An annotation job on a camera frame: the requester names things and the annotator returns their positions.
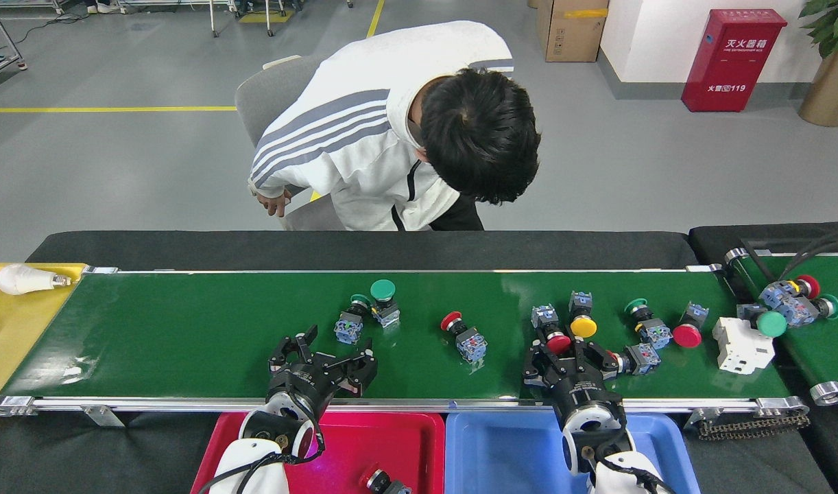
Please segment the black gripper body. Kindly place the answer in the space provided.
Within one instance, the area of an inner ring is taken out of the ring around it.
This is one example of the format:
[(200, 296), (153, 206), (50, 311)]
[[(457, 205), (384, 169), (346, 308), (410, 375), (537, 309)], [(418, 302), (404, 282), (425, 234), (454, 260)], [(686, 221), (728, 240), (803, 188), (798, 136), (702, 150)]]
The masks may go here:
[(279, 413), (282, 408), (290, 410), (291, 413), (299, 413), (296, 402), (300, 400), (305, 409), (310, 409), (313, 413), (323, 413), (341, 381), (340, 371), (325, 369), (320, 365), (278, 366), (272, 372), (267, 392), (268, 408), (273, 413)]
[(545, 384), (559, 420), (619, 420), (622, 410), (603, 382), (547, 373)]

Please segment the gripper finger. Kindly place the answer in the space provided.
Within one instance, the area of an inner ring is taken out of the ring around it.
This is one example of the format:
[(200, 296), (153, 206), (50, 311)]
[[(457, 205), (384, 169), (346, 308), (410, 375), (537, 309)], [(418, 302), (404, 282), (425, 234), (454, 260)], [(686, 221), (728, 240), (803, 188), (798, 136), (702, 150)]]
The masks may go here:
[(288, 364), (312, 364), (313, 351), (309, 347), (317, 336), (318, 326), (312, 325), (293, 337), (281, 338), (268, 359), (270, 372), (277, 372)]
[(332, 357), (323, 363), (323, 375), (332, 385), (362, 397), (378, 373), (378, 360), (372, 351), (373, 340), (367, 338), (357, 349), (345, 357)]
[(523, 384), (547, 390), (570, 390), (571, 374), (566, 362), (570, 358), (571, 345), (567, 345), (564, 350), (555, 351), (548, 344), (532, 342), (523, 362)]
[(616, 379), (628, 370), (625, 357), (614, 351), (608, 351), (594, 341), (576, 340), (575, 357), (581, 372), (588, 373), (589, 369), (594, 369), (601, 373), (603, 381)]

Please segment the person's right hand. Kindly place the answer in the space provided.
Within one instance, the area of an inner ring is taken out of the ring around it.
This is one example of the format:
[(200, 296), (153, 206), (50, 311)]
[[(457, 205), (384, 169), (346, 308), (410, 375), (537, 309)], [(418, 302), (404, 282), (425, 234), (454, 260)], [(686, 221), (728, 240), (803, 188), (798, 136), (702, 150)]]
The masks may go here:
[(275, 197), (266, 197), (261, 193), (255, 193), (254, 197), (257, 199), (257, 202), (266, 210), (269, 216), (275, 216), (282, 218), (285, 216), (285, 207), (287, 207), (291, 202), (291, 197), (293, 194), (290, 193), (287, 189), (278, 196)]

